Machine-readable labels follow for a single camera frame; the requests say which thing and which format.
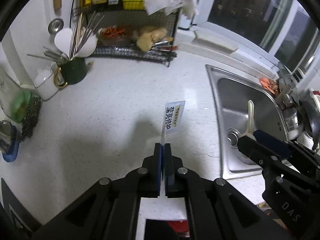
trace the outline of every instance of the screw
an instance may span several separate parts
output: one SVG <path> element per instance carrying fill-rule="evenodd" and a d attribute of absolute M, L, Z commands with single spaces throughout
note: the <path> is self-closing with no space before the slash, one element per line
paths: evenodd
<path fill-rule="evenodd" d="M 147 169 L 147 168 L 143 168 L 143 167 L 142 167 L 142 168 L 139 168 L 139 169 L 138 169 L 138 173 L 139 173 L 139 174 L 146 174 L 147 172 L 148 172 L 148 169 Z"/>
<path fill-rule="evenodd" d="M 276 181 L 277 181 L 279 184 L 283 183 L 283 179 L 282 179 L 281 177 L 279 177 L 279 176 L 276 177 Z"/>
<path fill-rule="evenodd" d="M 223 178 L 218 178 L 218 179 L 216 179 L 216 183 L 219 186 L 224 186 L 226 184 L 226 180 Z"/>
<path fill-rule="evenodd" d="M 108 179 L 108 178 L 101 178 L 99 180 L 99 184 L 103 185 L 103 186 L 108 185 L 109 183 L 110 183 L 110 179 Z"/>
<path fill-rule="evenodd" d="M 187 168 L 181 167 L 178 169 L 178 173 L 180 173 L 180 174 L 186 174 L 187 172 L 188 172 Z"/>

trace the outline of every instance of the glass jar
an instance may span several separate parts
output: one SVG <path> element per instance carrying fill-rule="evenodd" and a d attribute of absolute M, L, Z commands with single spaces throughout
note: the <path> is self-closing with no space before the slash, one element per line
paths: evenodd
<path fill-rule="evenodd" d="M 4 114 L 11 120 L 20 123 L 26 116 L 32 93 L 22 89 L 0 67 L 0 105 Z"/>

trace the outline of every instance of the white spoon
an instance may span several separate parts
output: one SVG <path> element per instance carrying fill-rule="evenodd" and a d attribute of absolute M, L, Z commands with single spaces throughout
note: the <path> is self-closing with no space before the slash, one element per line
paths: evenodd
<path fill-rule="evenodd" d="M 54 44 L 60 51 L 69 55 L 71 38 L 72 30 L 70 28 L 63 28 L 56 34 Z"/>
<path fill-rule="evenodd" d="M 248 136 L 252 140 L 256 141 L 255 136 L 253 135 L 253 113 L 254 113 L 254 104 L 251 100 L 248 101 L 248 122 L 247 122 L 247 130 L 241 135 Z"/>
<path fill-rule="evenodd" d="M 77 53 L 77 57 L 89 57 L 96 49 L 98 38 L 96 35 L 91 36 Z"/>

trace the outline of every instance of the sink drain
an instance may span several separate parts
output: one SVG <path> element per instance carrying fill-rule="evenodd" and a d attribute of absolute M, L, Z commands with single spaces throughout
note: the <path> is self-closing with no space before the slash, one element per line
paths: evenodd
<path fill-rule="evenodd" d="M 228 132 L 228 141 L 230 142 L 230 145 L 232 148 L 237 149 L 237 143 L 238 143 L 238 139 L 241 137 L 241 133 L 234 128 L 230 128 L 227 130 Z"/>

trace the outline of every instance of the green mug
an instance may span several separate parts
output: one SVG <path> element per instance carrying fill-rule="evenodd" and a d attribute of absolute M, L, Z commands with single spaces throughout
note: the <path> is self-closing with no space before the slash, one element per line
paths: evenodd
<path fill-rule="evenodd" d="M 88 69 L 84 58 L 76 57 L 66 63 L 58 65 L 54 72 L 53 81 L 56 87 L 65 88 L 68 85 L 79 83 L 87 75 Z M 58 74 L 61 73 L 64 83 L 58 84 Z"/>

